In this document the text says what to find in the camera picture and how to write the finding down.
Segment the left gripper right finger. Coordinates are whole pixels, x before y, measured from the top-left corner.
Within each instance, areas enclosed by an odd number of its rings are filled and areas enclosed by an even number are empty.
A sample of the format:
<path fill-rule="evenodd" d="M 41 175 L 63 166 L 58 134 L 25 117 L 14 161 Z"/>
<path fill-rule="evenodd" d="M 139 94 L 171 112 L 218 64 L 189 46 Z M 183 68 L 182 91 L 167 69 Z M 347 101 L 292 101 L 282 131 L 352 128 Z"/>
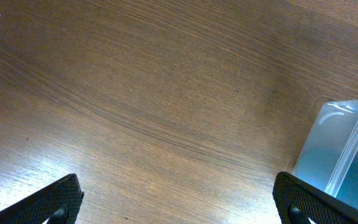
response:
<path fill-rule="evenodd" d="M 279 172 L 273 199 L 284 224 L 358 224 L 358 210 L 287 173 Z"/>

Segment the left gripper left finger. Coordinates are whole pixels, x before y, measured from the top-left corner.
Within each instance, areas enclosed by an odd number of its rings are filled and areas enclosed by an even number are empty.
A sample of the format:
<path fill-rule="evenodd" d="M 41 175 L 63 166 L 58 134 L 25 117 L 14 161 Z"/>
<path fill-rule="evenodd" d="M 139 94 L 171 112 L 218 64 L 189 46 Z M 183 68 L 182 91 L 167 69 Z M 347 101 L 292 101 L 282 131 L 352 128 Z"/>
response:
<path fill-rule="evenodd" d="M 76 222 L 84 198 L 76 174 L 68 174 L 0 211 L 3 223 Z"/>

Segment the blue cup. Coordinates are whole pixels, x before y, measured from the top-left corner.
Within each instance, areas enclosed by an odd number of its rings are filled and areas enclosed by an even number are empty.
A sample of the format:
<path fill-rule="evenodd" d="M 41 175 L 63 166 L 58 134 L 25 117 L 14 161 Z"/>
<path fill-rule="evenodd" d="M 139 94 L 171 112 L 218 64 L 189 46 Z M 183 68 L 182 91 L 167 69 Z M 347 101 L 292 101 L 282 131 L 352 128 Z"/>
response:
<path fill-rule="evenodd" d="M 298 158 L 293 175 L 324 191 L 340 155 L 340 151 L 320 147 L 304 151 Z M 336 198 L 358 209 L 358 156 L 352 161 Z"/>

